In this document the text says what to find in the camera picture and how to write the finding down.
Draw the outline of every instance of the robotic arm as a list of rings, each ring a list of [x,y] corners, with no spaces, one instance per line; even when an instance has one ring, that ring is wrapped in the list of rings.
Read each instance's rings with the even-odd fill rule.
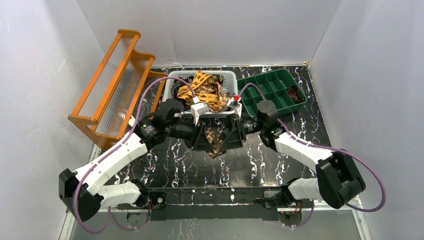
[[[166,137],[183,139],[185,144],[194,151],[216,154],[243,147],[246,135],[256,132],[260,132],[259,136],[267,147],[298,160],[313,170],[317,178],[296,178],[281,187],[266,187],[266,189],[261,188],[261,191],[255,188],[252,189],[255,195],[246,197],[244,200],[240,199],[240,203],[260,204],[265,208],[276,209],[292,206],[293,203],[308,199],[322,200],[331,207],[339,209],[365,190],[364,180],[351,157],[300,143],[298,137],[286,132],[280,126],[279,115],[272,101],[263,100],[257,105],[257,118],[241,117],[241,104],[237,101],[230,102],[229,106],[235,113],[227,116],[222,133],[217,138],[211,139],[206,124],[196,121],[198,115],[194,121],[191,115],[181,116],[182,103],[168,99],[160,105],[160,109],[151,119],[143,118],[137,123],[134,133],[127,133],[123,140],[116,143],[121,145],[119,149],[114,151],[109,149],[93,162],[73,172],[66,169],[60,173],[60,199],[75,215],[73,201],[76,197],[77,185],[83,176],[92,170],[93,165],[98,165],[83,181],[79,191],[78,212],[83,222],[93,217],[99,209],[120,204],[152,209],[164,209],[166,204],[182,206],[185,204],[182,197],[172,198],[170,191],[173,188],[171,190],[147,188],[137,179],[123,184],[107,186],[104,184],[131,161],[163,143]],[[191,205],[195,204],[193,196],[191,201]],[[205,204],[207,199],[196,201],[201,205]]]

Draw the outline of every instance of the orange wooden frame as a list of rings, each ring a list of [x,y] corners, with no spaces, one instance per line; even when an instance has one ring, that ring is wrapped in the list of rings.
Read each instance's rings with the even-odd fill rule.
[[[95,86],[100,74],[102,73],[103,69],[105,68],[107,62],[112,56],[112,53],[116,49],[120,39],[123,37],[125,38],[131,38],[131,41],[129,44],[125,45],[126,50],[125,53],[120,60],[119,65],[117,66],[117,69],[115,73],[113,74],[113,77],[110,79],[110,83],[107,86],[106,91],[103,94],[103,97],[100,100],[100,103],[98,104],[97,108],[95,109],[95,112],[92,116],[82,116],[79,115],[81,109],[83,108],[84,104],[86,103],[87,98],[89,97],[90,93],[92,92],[93,87]],[[125,134],[125,130],[127,129],[128,122],[131,118],[131,114],[133,113],[134,107],[137,104],[137,100],[140,97],[140,93],[143,89],[143,86],[146,82],[147,78],[161,78],[166,77],[167,75],[162,72],[154,72],[151,71],[150,68],[152,67],[153,61],[155,60],[155,55],[150,53],[142,53],[134,50],[134,47],[136,46],[136,43],[138,39],[140,38],[140,33],[136,30],[128,30],[128,29],[120,29],[113,40],[112,44],[110,45],[109,49],[107,50],[106,54],[104,55],[103,60],[100,62],[100,65],[98,66],[97,70],[95,71],[93,77],[91,78],[90,82],[88,83],[88,86],[86,87],[85,91],[82,93],[81,98],[79,99],[78,103],[76,104],[75,108],[73,109],[72,113],[68,116],[68,119],[75,124],[85,135],[87,135],[88,138],[90,138],[97,146],[99,146],[103,151],[108,150],[110,147],[113,146],[114,143],[118,142]],[[148,61],[146,64],[145,69],[142,69],[141,67],[138,67],[136,62],[137,60],[142,59],[145,61]],[[127,65],[129,61],[132,62],[132,65],[135,68],[135,71],[137,71],[138,74],[141,75],[141,79],[137,85],[135,94],[129,104],[129,108],[126,109],[127,114],[124,117],[122,125],[119,127],[119,132],[117,135],[105,135],[100,134],[96,132],[97,127],[99,125],[99,122],[101,121],[105,110],[110,103],[112,96],[117,89],[118,83],[121,80],[121,77],[124,74],[124,71],[127,68]],[[162,81],[160,84],[159,90],[156,94],[156,97],[153,102],[153,106],[151,108],[151,111],[154,112],[158,106],[159,100],[161,98],[162,91],[164,89],[166,81]],[[116,127],[117,120],[113,120],[110,124],[111,128]]]

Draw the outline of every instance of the gray wall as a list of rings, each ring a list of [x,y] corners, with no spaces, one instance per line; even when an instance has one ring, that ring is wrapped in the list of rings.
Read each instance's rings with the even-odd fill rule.
[[[154,66],[310,61],[341,0],[77,0],[104,50],[136,29]]]
[[[67,119],[104,56],[75,0],[0,3],[0,239],[57,239],[58,175],[92,142]]]
[[[343,0],[311,62],[332,143],[381,176],[386,206],[366,214],[374,240],[424,236],[424,2]],[[365,171],[365,207],[380,190]]]

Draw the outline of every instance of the white plastic basket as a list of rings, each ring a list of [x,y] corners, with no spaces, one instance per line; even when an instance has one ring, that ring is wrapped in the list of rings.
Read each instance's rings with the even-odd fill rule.
[[[176,77],[176,78],[183,78],[186,79],[190,76],[195,76],[196,70],[193,71],[173,71],[170,74],[168,74],[169,77]],[[225,89],[226,92],[230,94],[238,94],[237,89],[237,79],[236,74],[232,71],[202,71],[206,74],[210,75],[220,75],[223,76],[223,84],[222,88]],[[172,86],[174,84],[174,79],[168,79],[166,80],[165,84],[165,90],[163,91],[163,98],[162,102],[165,102],[165,100],[172,98]],[[203,115],[200,115],[200,118],[225,118],[227,115],[233,114],[234,110],[231,111],[221,111],[221,112],[212,112],[208,111],[204,113]]]

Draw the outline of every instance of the marble surface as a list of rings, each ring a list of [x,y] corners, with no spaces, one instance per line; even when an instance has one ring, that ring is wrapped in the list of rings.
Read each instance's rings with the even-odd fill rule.
[[[290,71],[307,96],[306,104],[298,112],[284,115],[282,120],[300,138],[329,146],[330,140],[305,66],[157,68],[153,71],[226,70],[233,71],[237,79],[242,79],[280,68]],[[143,114],[149,112],[157,87],[147,94],[142,105]],[[211,119],[210,122],[222,128],[220,120]],[[312,175],[313,172],[300,162],[264,146],[255,133],[248,135],[244,148],[229,150],[214,159],[205,152],[189,150],[182,140],[167,138],[119,171],[111,182],[117,184],[140,179],[151,188],[261,187],[278,186],[292,178],[310,178]]]

